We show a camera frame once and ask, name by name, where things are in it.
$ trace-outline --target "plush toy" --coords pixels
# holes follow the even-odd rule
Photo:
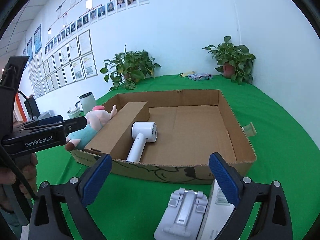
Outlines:
[[[92,111],[85,115],[87,126],[84,129],[70,133],[67,136],[65,149],[68,152],[74,149],[83,150],[91,139],[116,115],[116,113],[116,106],[113,106],[110,114],[104,110],[104,106],[95,106]]]

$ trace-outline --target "green tablecloth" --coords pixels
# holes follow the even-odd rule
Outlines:
[[[162,76],[142,81],[134,92],[176,89],[220,89],[239,123],[244,126],[253,122],[258,134],[250,141],[258,159],[247,175],[255,182],[281,182],[289,204],[294,239],[302,239],[320,211],[320,151],[305,130],[256,87],[248,84],[239,86],[222,76],[198,82],[177,75]],[[113,91],[104,95],[97,100],[98,104],[115,94]],[[41,151],[38,158],[38,185],[44,180],[52,185],[65,183],[86,169],[76,163],[63,147]],[[170,194],[180,186],[110,174],[88,210],[108,240],[151,240]],[[210,185],[183,187],[209,195]],[[255,205],[252,215],[257,213],[257,208]],[[64,210],[74,238],[81,239],[65,206]],[[253,219],[252,216],[242,239],[247,239]]]

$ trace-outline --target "silver screw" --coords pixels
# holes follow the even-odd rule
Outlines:
[[[40,187],[47,187],[49,185],[49,182],[44,181],[41,183]]]
[[[280,182],[277,181],[277,180],[275,180],[275,181],[273,182],[273,185],[275,185],[276,187],[280,187],[280,186],[281,186]]]
[[[79,179],[77,177],[73,177],[70,179],[71,184],[76,184],[78,181],[79,181]]]
[[[249,177],[244,177],[243,182],[249,184],[252,182],[252,180]]]

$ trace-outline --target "open cardboard box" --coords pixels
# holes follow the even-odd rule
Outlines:
[[[220,90],[174,90],[117,94],[103,104],[118,113],[88,143],[73,150],[92,166],[101,153],[113,159],[112,173],[161,182],[211,184],[208,160],[219,152],[244,175],[257,157]],[[139,163],[126,161],[134,122],[155,122],[158,138],[146,143]]]

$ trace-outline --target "red flower pot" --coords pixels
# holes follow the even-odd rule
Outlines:
[[[223,64],[223,76],[225,78],[231,78],[231,76],[233,74],[235,74],[235,67],[233,67],[232,65],[230,65],[228,62],[226,62],[225,64]]]

